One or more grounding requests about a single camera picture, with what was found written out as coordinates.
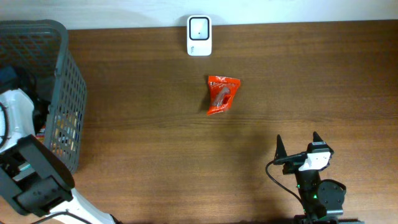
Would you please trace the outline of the red candy packet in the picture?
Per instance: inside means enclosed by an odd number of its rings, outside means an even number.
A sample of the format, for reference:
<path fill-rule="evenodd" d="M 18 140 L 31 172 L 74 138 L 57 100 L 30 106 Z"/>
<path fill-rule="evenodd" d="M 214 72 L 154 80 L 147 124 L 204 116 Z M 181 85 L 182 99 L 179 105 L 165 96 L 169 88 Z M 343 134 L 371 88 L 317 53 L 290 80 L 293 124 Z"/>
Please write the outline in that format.
<path fill-rule="evenodd" d="M 241 81 L 237 78 L 209 76 L 210 106 L 207 115 L 229 110 L 240 86 Z"/>

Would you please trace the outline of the yellow snack bag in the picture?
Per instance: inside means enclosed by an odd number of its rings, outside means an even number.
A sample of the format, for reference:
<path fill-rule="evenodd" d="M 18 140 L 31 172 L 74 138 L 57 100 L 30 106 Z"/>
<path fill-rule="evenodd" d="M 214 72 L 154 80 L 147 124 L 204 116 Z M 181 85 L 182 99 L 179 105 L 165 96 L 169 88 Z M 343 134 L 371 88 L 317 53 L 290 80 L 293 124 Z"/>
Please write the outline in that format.
<path fill-rule="evenodd" d="M 80 150 L 81 117 L 78 110 L 61 110 L 55 116 L 51 148 L 56 155 L 66 158 L 77 155 Z"/>

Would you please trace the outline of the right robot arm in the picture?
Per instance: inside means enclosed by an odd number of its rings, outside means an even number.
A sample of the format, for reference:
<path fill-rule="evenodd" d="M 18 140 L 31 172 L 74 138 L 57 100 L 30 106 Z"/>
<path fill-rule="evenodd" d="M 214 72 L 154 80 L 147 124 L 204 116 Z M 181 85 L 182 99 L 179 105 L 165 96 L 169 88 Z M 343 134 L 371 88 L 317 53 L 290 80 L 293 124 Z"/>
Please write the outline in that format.
<path fill-rule="evenodd" d="M 358 219 L 340 219 L 343 214 L 346 186 L 341 182 L 320 178 L 320 172 L 330 165 L 334 150 L 313 132 L 313 141 L 303 152 L 288 155 L 282 138 L 277 136 L 275 156 L 266 165 L 266 174 L 279 187 L 292 194 L 303 207 L 303 215 L 296 215 L 294 223 L 361 223 Z M 293 174 L 297 182 L 295 194 L 269 173 L 269 166 L 282 166 L 284 175 Z"/>

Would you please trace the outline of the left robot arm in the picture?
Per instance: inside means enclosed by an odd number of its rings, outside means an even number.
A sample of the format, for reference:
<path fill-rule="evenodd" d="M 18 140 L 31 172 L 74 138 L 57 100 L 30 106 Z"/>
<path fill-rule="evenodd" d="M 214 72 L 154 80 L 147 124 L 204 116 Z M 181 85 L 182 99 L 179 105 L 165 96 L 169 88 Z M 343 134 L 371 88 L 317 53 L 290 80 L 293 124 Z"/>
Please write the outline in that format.
<path fill-rule="evenodd" d="M 85 199 L 71 172 L 36 135 L 49 102 L 36 92 L 36 77 L 21 67 L 1 69 L 1 197 L 39 223 L 118 223 Z"/>

